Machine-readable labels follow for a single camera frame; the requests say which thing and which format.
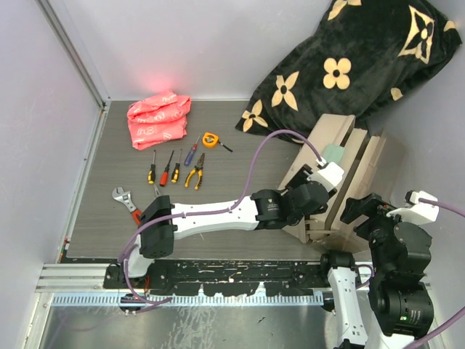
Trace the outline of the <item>grey green toolbox latch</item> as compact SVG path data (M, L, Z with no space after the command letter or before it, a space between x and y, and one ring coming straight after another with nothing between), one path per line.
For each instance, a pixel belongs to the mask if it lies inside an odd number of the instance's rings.
M328 163L335 163L340 164L341 160L343 159L345 149L343 146L335 145L335 144L328 144L323 151L323 158Z

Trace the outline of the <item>translucent brown plastic toolbox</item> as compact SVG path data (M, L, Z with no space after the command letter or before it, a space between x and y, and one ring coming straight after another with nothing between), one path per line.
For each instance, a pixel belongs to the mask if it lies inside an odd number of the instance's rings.
M344 224L340 217L348 198L363 198L379 194L389 201L405 155L405 146L387 132L370 136L355 126L355 116L323 114L308 140L323 157L328 144L343 146L343 159L338 164L344 170L337 193L328 202L323 214L307 216L298 225L283 230L300 240L326 249L356 254L368 249L368 242L356 236L353 228L363 220Z

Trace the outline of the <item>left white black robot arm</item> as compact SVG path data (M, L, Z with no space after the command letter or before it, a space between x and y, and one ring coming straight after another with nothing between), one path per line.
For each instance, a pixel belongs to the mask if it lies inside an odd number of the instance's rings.
M118 259L119 278L129 288L141 286L153 261L172 254L174 242L188 236L222 230L279 230L297 225L308 215L324 213L342 172L334 163L316 172L303 166L283 191L259 190L239 204L173 204L169 196L159 196L142 213L137 236Z

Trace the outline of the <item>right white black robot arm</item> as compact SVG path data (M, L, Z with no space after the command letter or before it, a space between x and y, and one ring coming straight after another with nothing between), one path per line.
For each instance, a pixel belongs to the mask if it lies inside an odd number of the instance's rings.
M404 348L425 337L432 325L434 308L422 282L432 258L432 237L422 227L437 219L437 198L411 190L405 201L404 207L396 208L375 193L346 201L343 223L366 218L354 232L368 242L371 251L372 319L365 328L352 254L330 251L323 255L318 275L333 293L338 348Z

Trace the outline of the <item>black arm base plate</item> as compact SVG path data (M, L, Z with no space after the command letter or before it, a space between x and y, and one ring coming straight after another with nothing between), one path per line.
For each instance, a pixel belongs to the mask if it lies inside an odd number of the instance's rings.
M328 272L336 258L324 254L315 261L155 260L142 274L131 277L133 288L160 296L225 297L253 295L260 286L268 297L312 295L329 287Z

